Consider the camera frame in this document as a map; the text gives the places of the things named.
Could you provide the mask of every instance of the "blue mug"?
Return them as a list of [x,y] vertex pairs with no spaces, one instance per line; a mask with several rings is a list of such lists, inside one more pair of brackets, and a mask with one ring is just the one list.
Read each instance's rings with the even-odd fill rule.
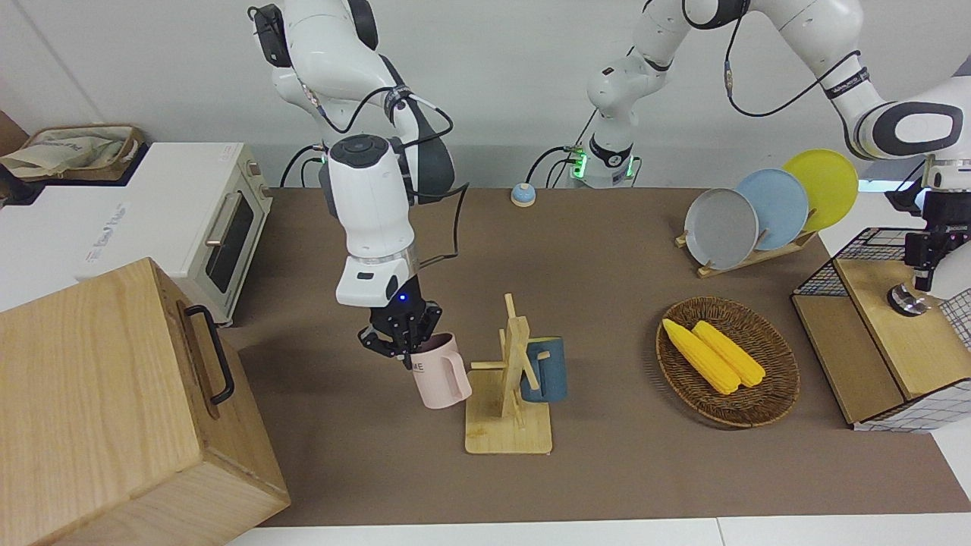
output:
[[522,399],[527,402],[558,402],[566,397],[566,356],[562,337],[536,337],[526,345],[526,356],[540,388],[533,391],[525,374],[519,381]]

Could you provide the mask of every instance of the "black handle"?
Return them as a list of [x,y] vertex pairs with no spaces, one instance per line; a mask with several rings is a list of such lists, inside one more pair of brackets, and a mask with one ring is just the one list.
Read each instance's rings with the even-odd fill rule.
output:
[[229,396],[233,395],[236,384],[233,382],[233,372],[229,370],[229,362],[226,361],[226,353],[222,351],[222,343],[219,342],[219,334],[216,332],[216,321],[213,320],[213,314],[209,312],[209,309],[205,305],[192,305],[191,307],[185,308],[185,315],[187,317],[198,315],[199,313],[202,313],[202,316],[206,319],[209,337],[213,338],[213,347],[216,349],[216,358],[219,360],[219,369],[222,370],[222,379],[226,382],[225,388],[209,399],[214,405],[219,405],[228,400]]

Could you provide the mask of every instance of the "oven handle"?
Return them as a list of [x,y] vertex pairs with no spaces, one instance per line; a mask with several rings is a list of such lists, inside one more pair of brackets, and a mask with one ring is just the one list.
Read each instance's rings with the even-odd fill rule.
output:
[[191,317],[192,315],[197,315],[202,313],[202,316],[206,319],[206,327],[209,329],[209,337],[213,339],[213,347],[216,349],[216,358],[219,360],[219,369],[222,370],[222,379],[225,381],[225,387],[221,392],[209,399],[213,402],[213,405],[220,405],[222,402],[229,399],[229,396],[233,395],[233,391],[236,390],[236,384],[233,382],[233,372],[229,370],[229,362],[226,360],[226,353],[222,350],[222,343],[219,341],[219,334],[216,332],[216,321],[213,320],[213,314],[209,312],[209,309],[205,305],[192,305],[185,308],[185,315]]
[[229,233],[229,226],[233,223],[233,218],[236,216],[236,211],[239,210],[242,200],[243,194],[240,191],[234,191],[222,200],[216,222],[206,237],[207,247],[221,247],[225,242],[226,234]]

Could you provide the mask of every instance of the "brown tablecloth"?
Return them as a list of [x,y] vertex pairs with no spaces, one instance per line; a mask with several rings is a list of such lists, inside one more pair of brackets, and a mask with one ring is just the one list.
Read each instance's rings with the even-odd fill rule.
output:
[[[466,361],[499,359],[503,293],[535,335],[564,337],[569,397],[551,407],[549,456],[471,456],[464,408],[426,410],[396,360],[362,349],[365,309],[334,300],[344,232],[319,190],[278,191],[235,326],[293,504],[269,526],[562,521],[968,511],[929,435],[853,432],[789,294],[826,260],[819,241],[715,278],[672,238],[696,190],[473,189],[461,257],[420,274],[439,331]],[[453,202],[413,209],[422,256],[451,249]],[[740,301],[795,352],[802,393],[780,422],[708,427],[658,380],[670,305]]]

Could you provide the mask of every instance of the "corn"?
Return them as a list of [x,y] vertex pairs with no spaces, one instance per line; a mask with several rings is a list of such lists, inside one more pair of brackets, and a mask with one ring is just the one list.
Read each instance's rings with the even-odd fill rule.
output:
[[742,380],[718,353],[684,326],[669,319],[664,319],[663,324],[674,346],[709,385],[722,394],[738,391]]
[[759,365],[754,358],[749,356],[727,335],[719,332],[717,328],[705,321],[699,321],[692,332],[728,362],[731,369],[735,370],[735,373],[742,380],[742,385],[754,387],[762,382],[765,377],[765,368]]

